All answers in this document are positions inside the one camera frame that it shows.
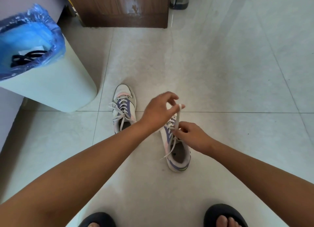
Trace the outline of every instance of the blue plastic bag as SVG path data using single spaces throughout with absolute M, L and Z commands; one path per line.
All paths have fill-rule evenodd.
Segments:
M 10 67 L 12 55 L 19 51 L 43 46 L 47 52 L 26 65 Z M 38 4 L 24 13 L 0 21 L 0 81 L 39 67 L 65 54 L 60 27 Z

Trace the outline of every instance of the white trash can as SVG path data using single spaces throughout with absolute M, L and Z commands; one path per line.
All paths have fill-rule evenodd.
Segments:
M 96 85 L 65 39 L 63 58 L 0 81 L 0 87 L 63 112 L 73 112 L 91 102 Z

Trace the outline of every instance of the shoelace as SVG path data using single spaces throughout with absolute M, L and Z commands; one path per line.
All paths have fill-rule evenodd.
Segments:
M 162 159 L 168 157 L 172 153 L 172 151 L 174 150 L 176 142 L 180 141 L 176 136 L 173 135 L 172 132 L 170 132 L 170 130 L 177 130 L 179 128 L 180 112 L 182 109 L 182 105 L 179 104 L 179 107 L 180 107 L 180 109 L 177 112 L 177 116 L 175 116 L 175 115 L 172 116 L 172 118 L 168 121 L 168 123 L 165 124 L 165 126 L 169 129 L 168 134 L 167 134 L 167 135 L 169 135 L 169 138 L 170 138 L 170 141 L 168 143 L 168 150 L 169 150 L 169 146 L 172 143 L 172 140 L 173 140 L 173 146 L 172 146 L 172 149 L 170 150 L 170 152 L 168 154 L 166 154 Z
M 109 108 L 112 108 L 113 110 L 116 110 L 118 112 L 118 114 L 120 114 L 120 115 L 115 116 L 112 120 L 114 122 L 116 122 L 116 121 L 122 119 L 121 126 L 120 126 L 120 131 L 122 130 L 122 127 L 123 127 L 123 124 L 124 124 L 125 120 L 131 121 L 131 117 L 129 117 L 129 115 L 128 115 L 128 109 L 127 109 L 127 102 L 128 101 L 126 99 L 128 99 L 127 96 L 120 96 L 120 97 L 118 97 L 117 103 L 118 102 L 119 102 L 119 104 L 122 103 L 121 106 L 120 106 L 121 109 L 119 109 L 119 107 L 118 107 L 118 105 L 116 103 L 114 103 L 114 102 L 109 103 Z

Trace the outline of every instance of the wooden cabinet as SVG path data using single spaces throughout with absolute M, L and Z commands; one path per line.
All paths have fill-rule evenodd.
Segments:
M 167 28 L 169 0 L 70 0 L 87 27 Z

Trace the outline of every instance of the sneaker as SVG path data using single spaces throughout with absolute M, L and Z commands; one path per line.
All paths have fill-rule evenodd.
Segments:
M 174 129 L 177 114 L 175 114 L 167 124 L 161 129 L 161 137 L 165 146 L 165 158 L 169 168 L 174 172 L 182 172 L 187 169 L 191 160 L 190 147 L 182 140 L 177 139 L 171 132 Z
M 109 107 L 112 108 L 113 126 L 115 133 L 119 133 L 136 122 L 136 98 L 129 86 L 120 84 L 112 101 Z

